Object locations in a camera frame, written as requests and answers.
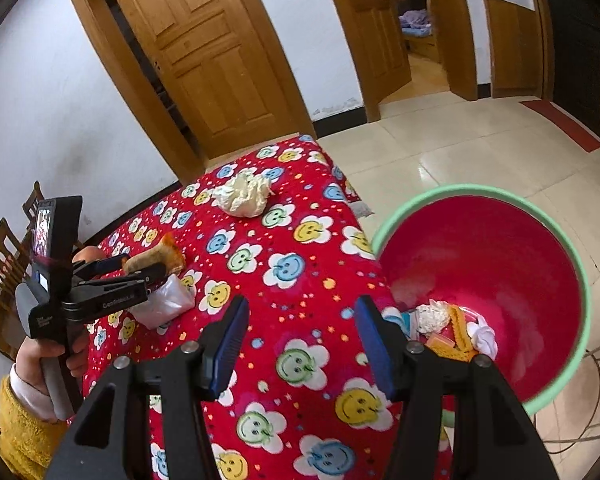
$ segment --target crumpled tissue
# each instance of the crumpled tissue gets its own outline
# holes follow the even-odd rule
[[[271,194],[267,177],[239,173],[222,186],[216,187],[213,197],[225,213],[253,218],[262,214]]]
[[[466,324],[466,332],[471,338],[474,348],[481,354],[488,355],[492,360],[498,354],[498,344],[496,343],[496,333],[483,316],[478,316],[478,323],[470,321]]]
[[[446,301],[429,300],[429,304],[416,307],[418,313],[418,332],[429,334],[440,332],[449,324],[449,304]]]

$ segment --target wooden door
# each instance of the wooden door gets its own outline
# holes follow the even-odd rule
[[[548,0],[554,102],[600,137],[600,13],[585,0]]]
[[[243,0],[118,3],[209,158],[303,129]]]
[[[358,72],[368,118],[378,120],[378,103],[411,81],[395,2],[333,1]]]

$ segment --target green bin rim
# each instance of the green bin rim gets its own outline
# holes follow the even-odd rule
[[[394,214],[388,218],[379,227],[376,234],[373,236],[371,247],[373,248],[376,258],[379,260],[382,251],[388,244],[391,236],[402,224],[404,219],[409,217],[411,214],[422,209],[424,206],[429,205],[437,200],[443,198],[449,198],[452,196],[484,196],[487,198],[493,198],[501,200],[515,206],[522,211],[530,214],[533,218],[538,220],[554,235],[554,237],[560,242],[562,248],[569,256],[571,263],[573,264],[576,272],[578,283],[580,284],[580,303],[582,305],[582,316],[580,317],[580,330],[578,331],[578,338],[574,345],[567,362],[554,380],[549,383],[543,390],[531,399],[523,402],[523,406],[526,412],[531,416],[549,405],[554,401],[555,397],[558,396],[560,391],[567,385],[573,375],[576,373],[580,361],[584,357],[586,351],[587,341],[589,340],[589,332],[591,330],[591,294],[587,281],[587,273],[582,265],[582,260],[578,251],[573,246],[573,243],[569,237],[564,233],[562,228],[544,211],[540,208],[521,198],[509,191],[499,189],[491,186],[481,186],[479,184],[451,184],[449,186],[440,186],[418,196],[415,196],[405,204],[401,205]],[[445,426],[453,427],[454,425],[454,414],[452,412],[443,413],[443,423]]]

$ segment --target tiled floor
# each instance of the tiled floor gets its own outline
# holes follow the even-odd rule
[[[584,152],[518,98],[465,102],[443,92],[385,104],[381,111],[384,118],[377,123],[319,141],[376,212],[361,220],[367,235],[400,204],[440,184],[487,184],[522,195],[552,216],[580,252],[592,292],[588,348],[599,345],[600,149]],[[598,372],[585,358],[555,402],[539,413],[540,435],[577,438],[597,395]],[[585,436],[598,434],[600,426]],[[548,445],[551,451],[566,447]],[[599,455],[597,440],[552,458],[562,480],[580,480]]]
[[[440,63],[418,54],[409,54],[409,64],[411,65],[411,81],[385,97],[383,103],[449,90],[446,72]]]

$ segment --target red tablecloth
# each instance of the red tablecloth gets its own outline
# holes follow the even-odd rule
[[[275,195],[259,218],[214,206],[211,190],[239,171],[272,181]],[[374,384],[352,307],[362,294],[380,309],[395,303],[348,205],[354,200],[339,168],[301,136],[206,174],[124,224],[101,247],[133,255],[172,232],[196,307],[156,330],[127,312],[90,326],[85,389],[120,354],[151,359],[195,339],[239,293],[250,304],[247,336],[229,389],[204,406],[221,477],[381,478],[400,406]],[[152,465],[166,480],[159,397],[150,405]],[[438,477],[445,478],[448,441],[441,449]]]

